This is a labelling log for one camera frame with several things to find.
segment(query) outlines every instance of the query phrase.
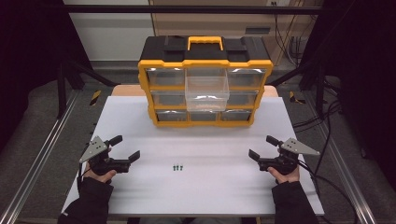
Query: black cable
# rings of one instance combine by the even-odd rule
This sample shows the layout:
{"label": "black cable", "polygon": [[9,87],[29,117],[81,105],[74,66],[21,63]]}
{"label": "black cable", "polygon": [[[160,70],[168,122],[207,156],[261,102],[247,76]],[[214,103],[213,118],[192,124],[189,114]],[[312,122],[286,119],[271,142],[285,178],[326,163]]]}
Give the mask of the black cable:
{"label": "black cable", "polygon": [[[336,104],[336,103],[339,103],[339,102],[338,101],[332,102],[329,105],[328,111],[331,111],[332,110],[332,106],[334,104]],[[320,153],[320,157],[319,157],[317,168],[315,169],[315,172],[314,172],[315,175],[318,173],[319,166],[321,164],[321,161],[323,160],[323,156],[324,156],[324,154],[326,152],[327,145],[329,144],[329,141],[330,141],[330,133],[332,132],[332,127],[331,127],[331,123],[330,123],[330,116],[327,117],[327,124],[328,124],[328,129],[329,130],[328,130],[328,133],[327,133],[327,136],[326,136],[326,142],[324,143],[323,149],[322,149],[322,151]]]}
{"label": "black cable", "polygon": [[[326,119],[326,118],[329,117],[330,115],[332,115],[332,114],[334,114],[335,112],[339,111],[339,110],[340,110],[340,108],[339,108],[340,106],[341,106],[341,105],[337,105],[337,106],[335,106],[334,108],[330,108],[330,111],[327,111],[326,113],[324,113],[324,118]],[[300,128],[300,127],[306,126],[306,125],[308,125],[308,124],[310,124],[310,123],[313,123],[313,122],[315,122],[315,121],[317,121],[317,120],[319,120],[319,119],[321,120],[321,122],[323,121],[320,117],[315,116],[315,117],[313,117],[312,119],[308,119],[308,120],[306,120],[306,121],[301,121],[301,122],[294,123],[294,124],[292,125],[292,127],[293,127],[293,129]],[[308,130],[308,129],[310,129],[310,128],[313,128],[313,127],[319,125],[320,123],[317,123],[317,124],[315,124],[314,126],[311,126],[311,127],[307,128],[307,129],[304,129],[303,131]]]}
{"label": "black cable", "polygon": [[[337,111],[339,111],[339,110],[340,110],[340,109],[337,109],[337,110],[333,111],[333,112],[330,113],[330,114],[327,114],[327,115],[325,114],[325,115],[326,115],[325,118],[329,117],[330,115],[332,115],[333,113],[335,113],[335,112],[337,112]],[[301,132],[304,132],[304,131],[309,130],[309,129],[311,129],[311,128],[314,128],[315,126],[318,126],[319,124],[321,124],[321,123],[323,122],[323,119],[317,117],[316,120],[318,120],[318,119],[320,119],[320,122],[319,122],[319,123],[316,123],[316,124],[314,124],[314,125],[312,125],[312,126],[310,126],[310,127],[308,127],[308,128],[305,128],[305,129],[302,129],[302,130],[299,130],[299,131],[294,131],[294,132],[295,132],[295,133],[301,133]]]}
{"label": "black cable", "polygon": [[[325,177],[323,177],[323,176],[321,176],[321,175],[316,175],[316,174],[314,174],[313,172],[312,172],[312,170],[309,168],[309,166],[305,163],[305,162],[303,162],[303,161],[298,161],[298,164],[301,166],[301,167],[303,167],[309,174],[311,174],[311,176],[313,176],[314,178],[315,178],[315,180],[316,179],[320,179],[320,180],[323,180],[323,181],[325,181],[326,183],[328,183],[329,185],[331,185],[333,188],[335,188],[339,193],[341,193],[341,195],[347,200],[347,202],[349,203],[349,205],[352,207],[352,211],[353,211],[353,214],[354,214],[354,223],[358,223],[358,214],[357,214],[357,212],[356,212],[356,210],[355,210],[355,207],[353,206],[353,203],[352,203],[352,201],[350,201],[350,199],[347,197],[347,195],[340,189],[340,188],[338,188],[332,181],[330,181],[329,179],[327,179],[327,178],[325,178]],[[323,220],[325,220],[327,223],[331,223],[326,217],[322,217],[323,218]]]}

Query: yellow frame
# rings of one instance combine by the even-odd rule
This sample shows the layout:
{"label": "yellow frame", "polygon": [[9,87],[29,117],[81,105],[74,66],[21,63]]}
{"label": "yellow frame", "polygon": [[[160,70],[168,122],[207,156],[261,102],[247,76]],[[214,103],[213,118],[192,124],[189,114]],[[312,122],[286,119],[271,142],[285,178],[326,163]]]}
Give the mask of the yellow frame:
{"label": "yellow frame", "polygon": [[[149,84],[146,69],[148,68],[192,68],[192,67],[220,67],[220,68],[265,68],[265,74],[259,88],[255,87],[233,87],[230,91],[258,91],[254,106],[251,105],[227,105],[227,109],[249,109],[251,115],[248,121],[222,121],[220,116],[214,121],[191,121],[190,113],[187,111],[185,105],[155,105],[151,91],[184,91],[183,86],[154,86]],[[235,127],[235,126],[249,126],[254,121],[254,114],[256,109],[260,106],[260,101],[264,93],[264,84],[268,76],[271,75],[274,65],[270,60],[251,60],[245,63],[234,63],[228,60],[185,60],[183,62],[164,62],[163,60],[141,60],[138,64],[139,82],[142,90],[146,93],[148,98],[148,115],[153,120],[153,123],[159,127],[190,127],[196,125],[213,125],[220,127]],[[187,121],[158,121],[156,109],[175,109],[186,110]]]}

